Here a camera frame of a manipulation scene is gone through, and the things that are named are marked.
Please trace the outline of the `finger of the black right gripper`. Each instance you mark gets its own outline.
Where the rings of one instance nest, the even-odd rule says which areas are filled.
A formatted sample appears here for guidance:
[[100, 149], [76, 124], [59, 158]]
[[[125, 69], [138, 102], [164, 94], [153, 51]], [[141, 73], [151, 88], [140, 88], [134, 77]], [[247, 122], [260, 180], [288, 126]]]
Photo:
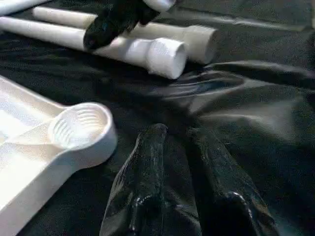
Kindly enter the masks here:
[[87, 27], [84, 49], [92, 51], [107, 46], [119, 35], [132, 31], [137, 24], [146, 25], [159, 14], [142, 0], [117, 0]]

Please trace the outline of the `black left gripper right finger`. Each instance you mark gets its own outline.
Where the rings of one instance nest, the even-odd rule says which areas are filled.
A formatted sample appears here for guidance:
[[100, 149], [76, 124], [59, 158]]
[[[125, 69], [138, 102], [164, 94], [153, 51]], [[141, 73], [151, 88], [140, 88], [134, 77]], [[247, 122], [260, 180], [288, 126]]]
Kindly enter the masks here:
[[213, 133], [188, 129], [187, 158], [202, 235], [279, 235], [251, 177]]

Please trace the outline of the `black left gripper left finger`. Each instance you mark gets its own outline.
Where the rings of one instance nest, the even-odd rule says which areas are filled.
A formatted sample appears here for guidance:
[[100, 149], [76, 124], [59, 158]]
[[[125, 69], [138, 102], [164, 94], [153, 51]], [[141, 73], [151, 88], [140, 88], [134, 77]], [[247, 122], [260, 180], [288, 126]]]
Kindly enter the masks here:
[[100, 227], [101, 236], [160, 236], [163, 226], [164, 124], [142, 131], [117, 173]]

